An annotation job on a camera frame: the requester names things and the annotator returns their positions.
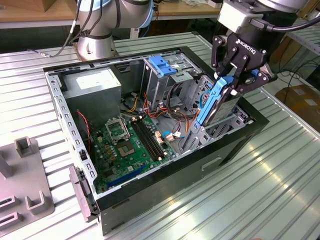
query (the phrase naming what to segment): connector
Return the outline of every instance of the connector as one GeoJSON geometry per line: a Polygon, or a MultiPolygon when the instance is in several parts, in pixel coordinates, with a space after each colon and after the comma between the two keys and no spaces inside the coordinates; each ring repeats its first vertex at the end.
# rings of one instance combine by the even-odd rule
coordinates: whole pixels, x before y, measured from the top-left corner
{"type": "Polygon", "coordinates": [[[160,137],[161,137],[161,133],[160,133],[159,131],[156,131],[156,132],[154,133],[154,135],[155,135],[157,138],[160,138],[160,137]]]}
{"type": "Polygon", "coordinates": [[[158,142],[158,144],[163,144],[164,143],[164,141],[161,139],[161,137],[158,137],[157,139],[156,139],[156,141],[158,142]]]}
{"type": "Polygon", "coordinates": [[[165,136],[166,140],[168,142],[172,142],[175,140],[174,135],[172,133],[168,134],[167,136],[165,136]]]}

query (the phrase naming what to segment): aluminum table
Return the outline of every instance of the aluminum table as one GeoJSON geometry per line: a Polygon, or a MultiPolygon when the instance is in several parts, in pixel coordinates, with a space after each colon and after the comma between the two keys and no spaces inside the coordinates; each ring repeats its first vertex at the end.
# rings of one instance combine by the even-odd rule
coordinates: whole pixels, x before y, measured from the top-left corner
{"type": "MultiPolygon", "coordinates": [[[[306,22],[306,20],[299,18],[294,25],[301,25],[306,22]]],[[[320,56],[320,24],[315,24],[298,31],[288,32],[287,36],[320,56]]]]}
{"type": "MultiPolygon", "coordinates": [[[[210,63],[211,45],[192,33],[115,42],[121,54],[188,46],[210,63]]],[[[50,54],[58,48],[46,49],[50,54]]],[[[55,211],[1,240],[104,239],[85,223],[72,184],[73,164],[43,67],[79,62],[72,47],[59,57],[0,55],[0,145],[36,137],[55,211]]],[[[246,99],[270,123],[229,163],[108,235],[126,239],[310,239],[320,234],[319,134],[264,89],[246,99]]]]}

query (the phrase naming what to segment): power cable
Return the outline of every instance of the power cable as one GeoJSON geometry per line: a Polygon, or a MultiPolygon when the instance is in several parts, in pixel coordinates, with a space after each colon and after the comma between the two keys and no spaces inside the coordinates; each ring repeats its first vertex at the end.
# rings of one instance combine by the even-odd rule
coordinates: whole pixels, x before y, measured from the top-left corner
{"type": "Polygon", "coordinates": [[[77,5],[77,8],[76,8],[76,12],[75,12],[75,18],[74,18],[73,23],[72,23],[72,26],[71,26],[71,28],[70,28],[69,35],[68,35],[68,37],[66,38],[63,46],[60,48],[60,50],[59,50],[55,55],[50,55],[50,54],[47,53],[47,52],[37,51],[37,50],[34,50],[34,49],[28,49],[28,51],[32,51],[32,52],[38,53],[38,54],[40,54],[42,57],[45,57],[45,58],[55,58],[55,57],[59,56],[59,55],[62,53],[62,51],[65,49],[65,47],[67,46],[67,44],[68,44],[68,42],[69,42],[69,40],[70,40],[70,38],[71,38],[74,30],[75,30],[75,27],[76,27],[76,24],[77,24],[77,20],[78,20],[78,17],[79,17],[81,2],[82,2],[82,0],[79,0],[78,5],[77,5]]]}

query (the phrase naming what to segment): metal bracket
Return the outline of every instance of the metal bracket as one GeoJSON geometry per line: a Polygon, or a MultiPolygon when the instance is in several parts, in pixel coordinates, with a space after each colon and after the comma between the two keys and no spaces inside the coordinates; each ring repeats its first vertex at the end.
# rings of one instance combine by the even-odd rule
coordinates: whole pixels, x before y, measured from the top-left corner
{"type": "Polygon", "coordinates": [[[75,192],[76,199],[80,205],[80,209],[86,223],[89,223],[97,218],[96,214],[93,213],[97,210],[96,207],[89,204],[87,197],[91,194],[88,182],[84,179],[84,174],[78,176],[77,170],[74,166],[69,167],[70,170],[70,180],[72,187],[75,192]]]}

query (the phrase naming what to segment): red wire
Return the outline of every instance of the red wire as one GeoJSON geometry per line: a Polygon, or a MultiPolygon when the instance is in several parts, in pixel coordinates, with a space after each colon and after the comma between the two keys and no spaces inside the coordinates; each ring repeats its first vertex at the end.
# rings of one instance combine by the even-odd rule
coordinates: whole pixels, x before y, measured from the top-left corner
{"type": "Polygon", "coordinates": [[[77,111],[76,113],[79,114],[83,118],[84,123],[86,125],[86,130],[88,131],[88,142],[89,142],[89,152],[90,152],[91,141],[90,141],[90,130],[89,130],[88,120],[86,119],[86,117],[81,112],[77,111]]]}

